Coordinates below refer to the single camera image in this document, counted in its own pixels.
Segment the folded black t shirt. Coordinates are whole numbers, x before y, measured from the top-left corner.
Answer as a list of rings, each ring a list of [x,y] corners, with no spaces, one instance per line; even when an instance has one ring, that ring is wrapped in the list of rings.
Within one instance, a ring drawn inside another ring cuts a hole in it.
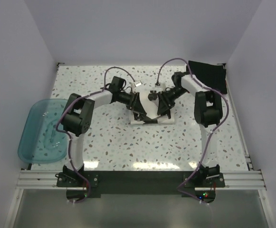
[[[207,64],[188,61],[192,74],[207,87],[213,88],[222,94],[227,94],[226,64]]]

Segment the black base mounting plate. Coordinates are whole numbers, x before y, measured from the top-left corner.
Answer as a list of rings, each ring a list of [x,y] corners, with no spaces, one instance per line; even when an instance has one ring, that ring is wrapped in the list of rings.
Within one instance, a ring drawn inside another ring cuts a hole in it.
[[[176,195],[196,196],[212,202],[217,188],[226,186],[223,174],[204,178],[189,171],[80,171],[64,168],[57,173],[56,186],[65,188],[68,200],[100,198],[102,195]]]

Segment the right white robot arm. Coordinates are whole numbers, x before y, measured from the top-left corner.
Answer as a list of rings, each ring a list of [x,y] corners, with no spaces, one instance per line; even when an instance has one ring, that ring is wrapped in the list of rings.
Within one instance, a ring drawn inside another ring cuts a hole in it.
[[[194,96],[193,114],[200,127],[202,150],[196,173],[198,183],[207,187],[220,173],[216,130],[223,117],[221,96],[216,90],[199,81],[195,75],[176,72],[171,78],[174,87],[157,93],[157,114],[167,114],[175,106],[175,100],[186,92]]]

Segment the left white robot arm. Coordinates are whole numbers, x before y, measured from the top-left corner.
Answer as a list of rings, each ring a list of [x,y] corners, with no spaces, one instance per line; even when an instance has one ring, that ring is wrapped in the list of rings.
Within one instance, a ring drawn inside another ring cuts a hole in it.
[[[137,113],[143,119],[147,112],[140,101],[139,93],[123,91],[125,80],[113,77],[108,87],[90,95],[80,96],[71,94],[64,112],[57,125],[62,124],[62,133],[69,136],[68,163],[66,167],[72,170],[67,180],[73,186],[80,186],[84,182],[83,144],[87,130],[90,128],[95,109],[114,102],[122,103],[127,109]]]

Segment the white t shirt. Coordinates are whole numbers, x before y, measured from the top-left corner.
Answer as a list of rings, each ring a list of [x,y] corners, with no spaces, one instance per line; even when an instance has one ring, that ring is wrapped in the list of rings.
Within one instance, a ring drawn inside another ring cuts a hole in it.
[[[171,109],[171,119],[169,119],[166,115],[157,115],[158,109],[158,96],[157,92],[152,90],[142,90],[140,93],[141,103],[147,113],[146,119],[141,122],[137,122],[133,120],[133,111],[130,112],[130,124],[131,125],[143,125],[143,124],[159,124],[159,125],[167,125],[174,124],[174,110]]]

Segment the aluminium frame rail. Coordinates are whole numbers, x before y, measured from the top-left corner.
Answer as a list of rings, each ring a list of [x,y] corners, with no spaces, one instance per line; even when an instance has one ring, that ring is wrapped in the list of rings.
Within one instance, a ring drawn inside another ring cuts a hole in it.
[[[246,154],[248,171],[224,171],[225,190],[266,190],[266,184],[260,170],[253,170],[250,155]],[[19,174],[17,188],[19,189],[56,189],[57,171],[28,171]]]

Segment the teal transparent plastic bin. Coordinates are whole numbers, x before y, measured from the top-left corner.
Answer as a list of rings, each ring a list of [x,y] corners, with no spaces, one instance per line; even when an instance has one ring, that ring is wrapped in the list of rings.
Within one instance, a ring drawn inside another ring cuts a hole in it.
[[[47,164],[66,156],[67,136],[56,130],[66,104],[66,99],[44,99],[31,107],[18,147],[23,162]]]

